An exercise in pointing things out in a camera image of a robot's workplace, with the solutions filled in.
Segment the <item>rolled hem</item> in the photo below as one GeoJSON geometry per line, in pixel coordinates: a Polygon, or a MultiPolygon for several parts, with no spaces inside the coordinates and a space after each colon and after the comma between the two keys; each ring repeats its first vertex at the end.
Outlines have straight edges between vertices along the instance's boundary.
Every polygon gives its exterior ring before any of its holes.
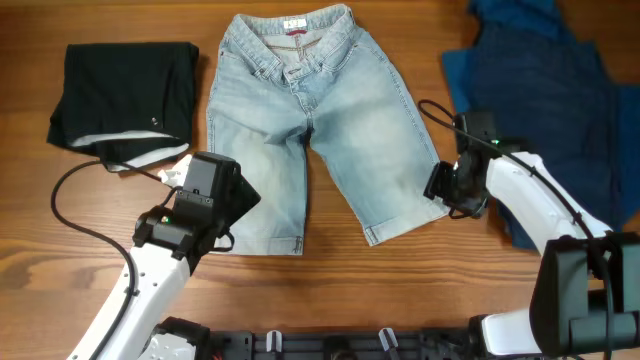
{"type": "MultiPolygon", "coordinates": [[[[231,245],[231,242],[226,236],[216,240],[217,247],[227,247],[229,245],[231,245]]],[[[302,236],[265,239],[236,238],[233,250],[226,253],[211,253],[257,256],[302,255],[303,245],[304,238],[302,236]]]]}
{"type": "Polygon", "coordinates": [[[365,228],[364,235],[369,246],[375,246],[426,223],[437,220],[448,213],[448,207],[439,201],[432,201],[430,204],[424,204],[410,213],[365,228]]]}

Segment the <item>white lining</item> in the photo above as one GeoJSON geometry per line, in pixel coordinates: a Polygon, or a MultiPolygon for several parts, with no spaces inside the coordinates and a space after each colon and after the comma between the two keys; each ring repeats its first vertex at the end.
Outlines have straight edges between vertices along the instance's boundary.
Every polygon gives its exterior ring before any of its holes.
{"type": "MultiPolygon", "coordinates": [[[[185,143],[176,147],[162,148],[150,151],[144,155],[140,155],[137,158],[133,158],[129,161],[125,161],[125,164],[133,167],[143,167],[145,165],[166,159],[172,156],[176,156],[189,148],[189,144],[185,143]]],[[[128,170],[124,166],[120,165],[107,165],[109,171],[122,171],[128,170]]]]}
{"type": "Polygon", "coordinates": [[[79,146],[87,146],[93,143],[97,143],[100,141],[107,140],[125,140],[125,139],[148,139],[148,138],[159,138],[159,137],[170,137],[174,136],[155,132],[155,131],[147,131],[147,130],[129,130],[117,134],[99,134],[99,135],[85,135],[83,137],[79,137],[75,139],[69,146],[79,147],[79,146]]]}
{"type": "MultiPolygon", "coordinates": [[[[74,140],[69,146],[71,147],[80,147],[87,146],[101,141],[108,140],[127,140],[127,139],[150,139],[150,138],[174,138],[175,136],[155,132],[148,130],[129,130],[117,134],[98,134],[98,135],[85,135],[74,140]]],[[[180,146],[175,147],[166,147],[161,149],[156,149],[150,151],[146,154],[140,155],[131,160],[125,161],[125,164],[134,166],[134,167],[143,167],[148,164],[152,164],[156,161],[160,161],[162,159],[166,159],[172,156],[176,156],[189,148],[188,143],[184,143],[180,146]]],[[[107,165],[107,169],[109,171],[122,171],[128,170],[124,166],[120,165],[107,165]]]]}

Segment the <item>shorts waistband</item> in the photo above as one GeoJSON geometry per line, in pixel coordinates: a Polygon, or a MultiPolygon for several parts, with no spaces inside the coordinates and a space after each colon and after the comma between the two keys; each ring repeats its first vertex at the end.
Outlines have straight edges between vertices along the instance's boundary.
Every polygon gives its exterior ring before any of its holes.
{"type": "Polygon", "coordinates": [[[285,35],[291,29],[284,29],[287,20],[305,19],[307,31],[329,28],[318,44],[310,52],[308,59],[312,66],[320,67],[336,48],[345,42],[356,27],[351,9],[338,4],[307,14],[277,18],[258,18],[238,14],[233,18],[225,36],[232,38],[256,65],[257,72],[268,76],[269,72],[282,64],[257,35],[285,35]]]}

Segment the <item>clothing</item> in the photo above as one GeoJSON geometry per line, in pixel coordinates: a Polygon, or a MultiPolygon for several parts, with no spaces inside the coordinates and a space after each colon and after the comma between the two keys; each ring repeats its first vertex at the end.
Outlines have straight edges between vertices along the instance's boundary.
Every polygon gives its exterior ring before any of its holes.
{"type": "Polygon", "coordinates": [[[238,161],[262,196],[231,227],[233,253],[302,254],[307,138],[369,245],[448,210],[422,196],[438,156],[402,78],[345,5],[237,15],[220,44],[207,121],[208,150],[238,161]]]}
{"type": "Polygon", "coordinates": [[[189,43],[69,45],[47,142],[136,167],[176,157],[191,144],[197,61],[189,43]]]}
{"type": "MultiPolygon", "coordinates": [[[[581,206],[620,229],[640,207],[631,186],[639,158],[625,155],[640,145],[619,131],[637,129],[638,107],[620,104],[595,46],[575,40],[552,0],[472,0],[469,11],[483,23],[475,46],[443,55],[456,111],[493,111],[501,136],[526,138],[581,206]]],[[[533,248],[508,210],[499,212],[514,246],[533,248]]]]}

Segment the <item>folded black garment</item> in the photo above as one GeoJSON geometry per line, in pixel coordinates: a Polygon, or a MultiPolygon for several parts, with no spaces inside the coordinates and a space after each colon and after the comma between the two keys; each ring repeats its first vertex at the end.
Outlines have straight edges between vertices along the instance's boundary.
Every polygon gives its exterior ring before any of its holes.
{"type": "Polygon", "coordinates": [[[190,43],[69,45],[47,142],[136,167],[176,157],[191,145],[198,53],[190,43]]]}

